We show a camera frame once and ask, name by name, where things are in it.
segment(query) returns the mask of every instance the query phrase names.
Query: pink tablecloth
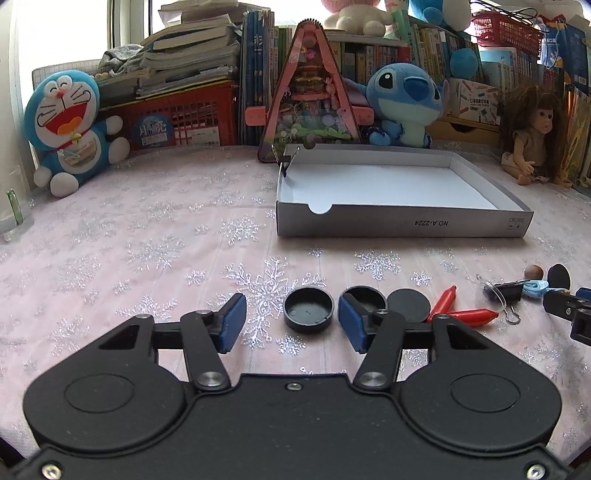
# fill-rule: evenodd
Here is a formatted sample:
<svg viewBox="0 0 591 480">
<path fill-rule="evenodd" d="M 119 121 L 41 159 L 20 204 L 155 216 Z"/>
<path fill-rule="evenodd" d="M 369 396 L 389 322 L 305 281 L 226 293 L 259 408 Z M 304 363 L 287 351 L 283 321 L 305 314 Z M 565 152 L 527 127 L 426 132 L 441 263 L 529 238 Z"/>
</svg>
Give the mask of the pink tablecloth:
<svg viewBox="0 0 591 480">
<path fill-rule="evenodd" d="M 248 323 L 223 357 L 235 381 L 241 372 L 354 372 L 360 364 L 338 322 L 313 338 L 286 330 L 282 300 L 302 284 L 334 298 L 355 284 L 386 295 L 412 287 L 432 303 L 455 284 L 458 309 L 475 307 L 477 275 L 516 280 L 532 263 L 561 262 L 575 287 L 591 286 L 591 202 L 555 186 L 518 187 L 490 158 L 464 155 L 534 209 L 524 239 L 278 239 L 277 167 L 258 164 L 248 148 L 151 153 L 66 199 L 37 200 L 35 225 L 0 247 L 0 434 L 29 455 L 27 385 L 137 313 L 167 322 L 243 292 Z M 520 325 L 498 319 L 483 331 L 560 389 L 563 416 L 550 447 L 566 459 L 591 437 L 591 349 L 539 303 L 524 300 L 518 312 Z M 423 351 L 406 352 L 401 377 L 425 361 Z M 162 353 L 161 364 L 186 377 L 179 352 Z"/>
</svg>

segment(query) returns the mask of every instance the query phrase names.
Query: red crate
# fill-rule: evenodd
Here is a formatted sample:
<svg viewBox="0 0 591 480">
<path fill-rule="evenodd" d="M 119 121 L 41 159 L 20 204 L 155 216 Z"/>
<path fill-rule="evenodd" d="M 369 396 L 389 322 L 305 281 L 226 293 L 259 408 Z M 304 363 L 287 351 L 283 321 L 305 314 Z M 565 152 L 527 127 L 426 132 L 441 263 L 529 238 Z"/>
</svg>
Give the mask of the red crate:
<svg viewBox="0 0 591 480">
<path fill-rule="evenodd" d="M 472 17 L 482 47 L 515 47 L 539 58 L 543 33 L 499 12 L 480 12 Z"/>
<path fill-rule="evenodd" d="M 183 145 L 236 145 L 234 82 L 196 87 L 155 98 L 102 109 L 99 118 L 119 115 L 120 136 L 132 151 Z"/>
</svg>

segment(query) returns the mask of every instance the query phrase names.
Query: blue gripper pad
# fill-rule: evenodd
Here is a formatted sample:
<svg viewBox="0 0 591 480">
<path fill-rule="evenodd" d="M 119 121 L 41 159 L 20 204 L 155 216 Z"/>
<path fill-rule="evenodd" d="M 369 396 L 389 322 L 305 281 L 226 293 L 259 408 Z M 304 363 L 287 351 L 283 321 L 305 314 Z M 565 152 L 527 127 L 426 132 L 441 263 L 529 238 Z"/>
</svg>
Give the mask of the blue gripper pad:
<svg viewBox="0 0 591 480">
<path fill-rule="evenodd" d="M 228 353 L 232 350 L 246 321 L 246 297 L 241 295 L 237 300 L 232 297 L 228 300 L 228 303 L 230 302 L 235 303 L 227 312 L 224 312 L 222 331 L 217 345 L 218 353 Z"/>
<path fill-rule="evenodd" d="M 363 328 L 363 319 L 343 297 L 339 298 L 339 322 L 356 352 L 365 353 L 368 337 Z"/>
</svg>

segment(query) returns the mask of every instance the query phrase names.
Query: white cardboard box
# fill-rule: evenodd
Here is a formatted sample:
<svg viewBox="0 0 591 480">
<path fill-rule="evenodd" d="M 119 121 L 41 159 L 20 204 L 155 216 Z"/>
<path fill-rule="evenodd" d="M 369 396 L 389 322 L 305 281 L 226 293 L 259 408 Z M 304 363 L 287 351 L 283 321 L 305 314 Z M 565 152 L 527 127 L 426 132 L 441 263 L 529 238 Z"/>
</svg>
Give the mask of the white cardboard box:
<svg viewBox="0 0 591 480">
<path fill-rule="evenodd" d="M 318 144 L 285 155 L 279 236 L 522 237 L 534 214 L 453 152 Z"/>
<path fill-rule="evenodd" d="M 499 90 L 483 83 L 449 79 L 450 113 L 456 118 L 496 125 Z"/>
</svg>

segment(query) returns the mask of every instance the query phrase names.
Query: black oval object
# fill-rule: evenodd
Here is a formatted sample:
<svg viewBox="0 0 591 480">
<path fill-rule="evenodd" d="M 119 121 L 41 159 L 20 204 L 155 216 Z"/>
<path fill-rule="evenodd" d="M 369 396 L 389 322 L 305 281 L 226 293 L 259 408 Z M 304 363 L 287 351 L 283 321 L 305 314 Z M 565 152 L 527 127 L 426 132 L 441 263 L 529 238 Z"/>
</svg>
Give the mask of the black oval object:
<svg viewBox="0 0 591 480">
<path fill-rule="evenodd" d="M 332 322 L 335 303 L 317 287 L 301 287 L 292 291 L 283 302 L 287 326 L 299 333 L 318 333 Z"/>
<path fill-rule="evenodd" d="M 570 290 L 570 275 L 564 265 L 557 263 L 548 269 L 548 286 L 550 288 L 564 288 Z"/>
<path fill-rule="evenodd" d="M 341 296 L 350 293 L 355 300 L 357 300 L 368 313 L 374 310 L 382 310 L 386 308 L 386 297 L 375 288 L 367 287 L 365 285 L 358 285 L 347 288 Z"/>
<path fill-rule="evenodd" d="M 424 322 L 431 313 L 428 298 L 411 288 L 394 290 L 388 295 L 387 305 L 388 310 L 403 315 L 407 322 L 411 323 Z"/>
</svg>

